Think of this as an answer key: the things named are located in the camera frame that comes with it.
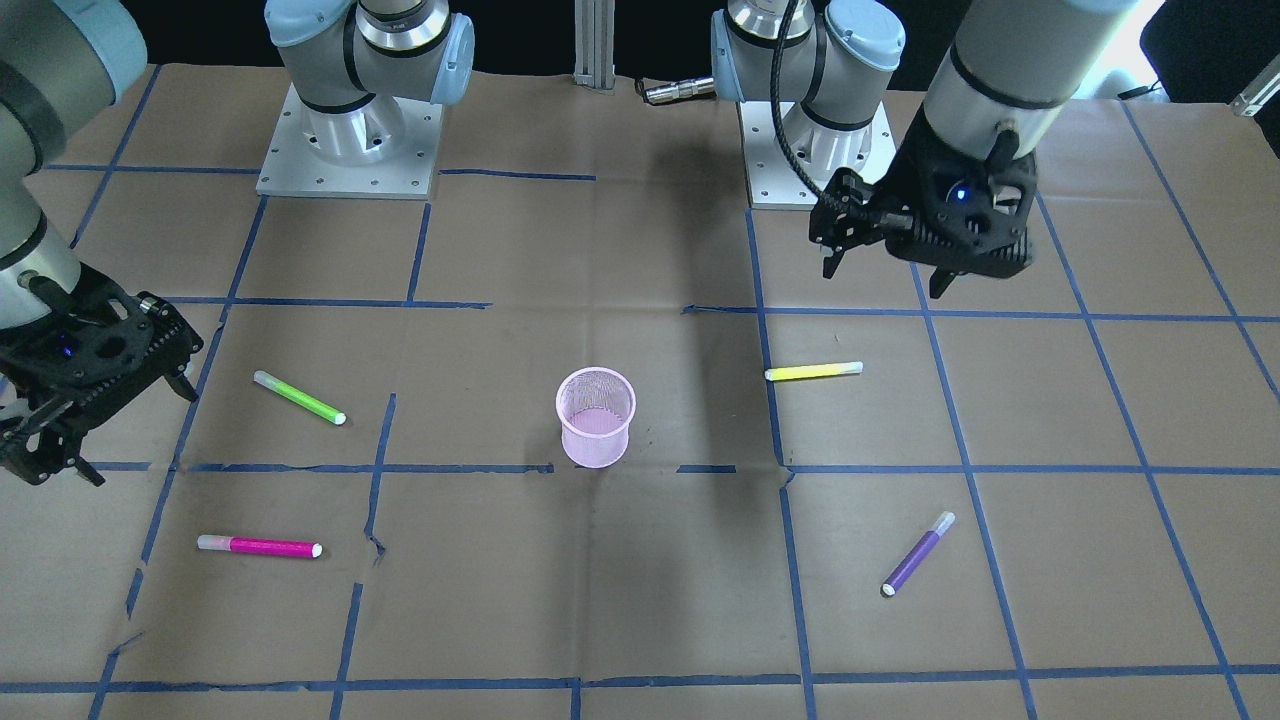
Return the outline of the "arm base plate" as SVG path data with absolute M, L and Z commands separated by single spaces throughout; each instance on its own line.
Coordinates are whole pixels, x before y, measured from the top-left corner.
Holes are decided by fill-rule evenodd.
M 353 111 L 326 114 L 289 88 L 256 191 L 279 197 L 426 201 L 444 117 L 442 105 L 387 95 Z
M 806 177 L 820 187 L 827 186 L 840 168 L 849 168 L 865 183 L 876 184 L 893 160 L 897 145 L 883 102 L 876 108 L 869 124 L 851 131 L 820 126 L 791 102 L 781 102 L 780 110 L 797 163 Z M 817 196 L 786 161 L 776 141 L 771 105 L 767 101 L 740 102 L 739 118 L 750 205 L 755 209 L 812 210 Z

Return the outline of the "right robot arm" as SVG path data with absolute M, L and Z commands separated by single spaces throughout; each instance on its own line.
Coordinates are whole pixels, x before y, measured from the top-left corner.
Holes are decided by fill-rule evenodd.
M 442 110 L 474 69 L 472 20 L 445 1 L 269 1 L 291 92 L 257 191 L 425 199 Z M 188 401 L 204 347 L 165 299 L 128 293 L 82 263 L 24 179 L 141 77 L 147 49 L 119 1 L 5 1 L 1 47 L 3 466 L 40 486 L 72 469 L 93 486 L 84 437 L 157 380 Z

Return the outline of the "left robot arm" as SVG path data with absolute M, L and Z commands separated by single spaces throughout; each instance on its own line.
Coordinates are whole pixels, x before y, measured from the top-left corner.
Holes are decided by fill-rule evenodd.
M 960 275 L 1007 279 L 1033 261 L 1036 149 L 1133 12 L 1132 1 L 974 1 L 901 143 L 868 179 L 868 135 L 908 32 L 878 1 L 731 1 L 710 22 L 712 78 L 765 102 L 772 145 L 814 201 L 809 240 L 831 278 L 882 243 L 932 268 L 940 299 Z

